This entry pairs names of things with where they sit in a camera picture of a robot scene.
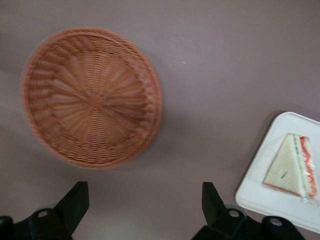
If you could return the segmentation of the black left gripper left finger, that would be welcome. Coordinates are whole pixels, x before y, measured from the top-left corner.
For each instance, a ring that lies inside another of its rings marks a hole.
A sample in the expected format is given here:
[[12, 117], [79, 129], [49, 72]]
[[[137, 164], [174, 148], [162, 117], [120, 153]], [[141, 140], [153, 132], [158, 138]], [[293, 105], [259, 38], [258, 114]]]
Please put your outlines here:
[[72, 240], [73, 233], [90, 205], [89, 186], [77, 182], [53, 207], [41, 208], [20, 222], [0, 217], [2, 240]]

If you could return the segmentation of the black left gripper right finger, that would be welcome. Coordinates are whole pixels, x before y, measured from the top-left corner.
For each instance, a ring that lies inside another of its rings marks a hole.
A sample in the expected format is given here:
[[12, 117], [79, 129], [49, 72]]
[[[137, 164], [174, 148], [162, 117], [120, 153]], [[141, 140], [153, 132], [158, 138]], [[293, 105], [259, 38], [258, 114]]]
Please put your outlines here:
[[207, 225], [194, 240], [303, 240], [287, 219], [266, 216], [258, 222], [237, 206], [227, 207], [211, 182], [202, 183], [202, 211]]

